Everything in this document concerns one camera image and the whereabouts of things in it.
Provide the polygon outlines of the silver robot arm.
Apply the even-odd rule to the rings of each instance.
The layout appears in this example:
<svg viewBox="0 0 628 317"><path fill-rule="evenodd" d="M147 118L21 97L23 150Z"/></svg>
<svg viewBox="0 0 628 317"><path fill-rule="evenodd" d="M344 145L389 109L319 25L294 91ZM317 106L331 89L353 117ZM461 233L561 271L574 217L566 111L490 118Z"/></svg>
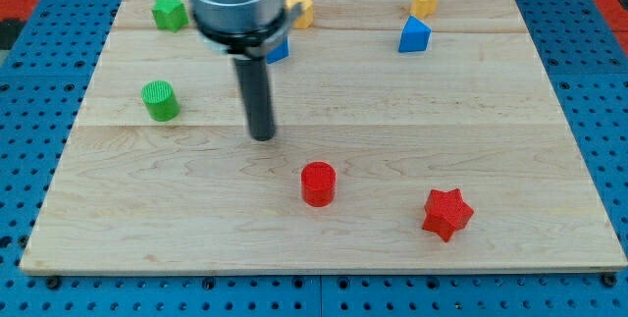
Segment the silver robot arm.
<svg viewBox="0 0 628 317"><path fill-rule="evenodd" d="M189 0L198 30L228 54L263 58L287 38L303 14L286 0Z"/></svg>

